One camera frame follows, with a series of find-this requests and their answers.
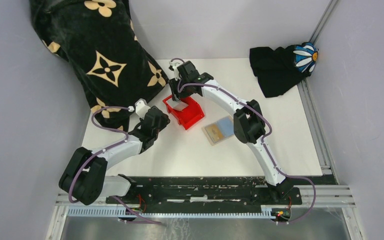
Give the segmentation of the red plastic bin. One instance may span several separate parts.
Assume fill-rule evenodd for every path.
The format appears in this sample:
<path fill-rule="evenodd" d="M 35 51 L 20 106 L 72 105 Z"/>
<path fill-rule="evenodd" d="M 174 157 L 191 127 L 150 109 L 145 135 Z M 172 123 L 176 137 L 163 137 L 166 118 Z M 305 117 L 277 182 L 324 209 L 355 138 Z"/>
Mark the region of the red plastic bin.
<path fill-rule="evenodd" d="M 177 123 L 185 130 L 190 129 L 205 117 L 203 109 L 191 96 L 181 100 L 184 104 L 187 105 L 182 110 L 177 110 L 172 107 L 170 105 L 170 102 L 172 101 L 172 95 L 169 95 L 162 102 L 166 106 L 167 112 L 173 115 Z"/>

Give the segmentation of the yellow credit card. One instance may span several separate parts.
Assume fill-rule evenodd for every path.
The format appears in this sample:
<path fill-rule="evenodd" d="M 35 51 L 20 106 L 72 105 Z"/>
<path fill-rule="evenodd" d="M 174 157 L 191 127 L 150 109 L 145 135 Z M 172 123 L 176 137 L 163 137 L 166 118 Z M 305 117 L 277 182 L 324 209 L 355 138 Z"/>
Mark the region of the yellow credit card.
<path fill-rule="evenodd" d="M 205 126 L 204 133 L 212 145 L 215 145 L 224 139 L 224 135 L 216 123 Z"/>

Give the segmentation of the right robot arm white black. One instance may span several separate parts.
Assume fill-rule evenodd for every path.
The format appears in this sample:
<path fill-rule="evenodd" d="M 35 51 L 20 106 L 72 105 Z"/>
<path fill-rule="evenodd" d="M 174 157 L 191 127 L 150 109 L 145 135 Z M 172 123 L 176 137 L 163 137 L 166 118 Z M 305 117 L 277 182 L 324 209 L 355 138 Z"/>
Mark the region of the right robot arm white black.
<path fill-rule="evenodd" d="M 209 73 L 199 73 L 191 61 L 173 58 L 168 68 L 174 73 L 174 78 L 169 80 L 172 99 L 178 103 L 198 94 L 229 113 L 233 119 L 235 137 L 249 147 L 263 170 L 269 199 L 275 204 L 286 201 L 293 184 L 282 172 L 266 141 L 273 129 L 263 117 L 259 103 L 254 99 L 246 101 L 234 95 Z"/>

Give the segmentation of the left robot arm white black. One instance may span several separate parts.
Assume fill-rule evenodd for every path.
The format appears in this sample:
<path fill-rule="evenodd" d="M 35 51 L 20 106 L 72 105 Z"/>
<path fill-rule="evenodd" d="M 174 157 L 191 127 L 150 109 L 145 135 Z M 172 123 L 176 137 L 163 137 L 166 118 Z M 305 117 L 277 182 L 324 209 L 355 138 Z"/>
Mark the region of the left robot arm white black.
<path fill-rule="evenodd" d="M 123 139 L 96 150 L 77 148 L 65 168 L 58 186 L 68 194 L 70 203 L 90 205 L 100 196 L 117 196 L 129 204 L 136 200 L 138 191 L 124 176 L 107 176 L 106 172 L 116 164 L 152 147 L 159 133 L 170 119 L 158 107 L 145 103 L 126 108 L 139 116 L 139 123 L 130 131 L 121 131 Z"/>

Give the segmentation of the stack of credit cards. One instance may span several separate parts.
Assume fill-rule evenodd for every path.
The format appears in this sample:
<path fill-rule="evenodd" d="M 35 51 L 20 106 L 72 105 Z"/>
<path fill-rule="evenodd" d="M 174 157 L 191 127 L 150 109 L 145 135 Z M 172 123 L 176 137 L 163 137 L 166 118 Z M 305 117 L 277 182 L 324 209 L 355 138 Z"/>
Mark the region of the stack of credit cards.
<path fill-rule="evenodd" d="M 172 108 L 176 111 L 182 112 L 185 108 L 187 108 L 189 105 L 183 101 L 174 101 Z"/>

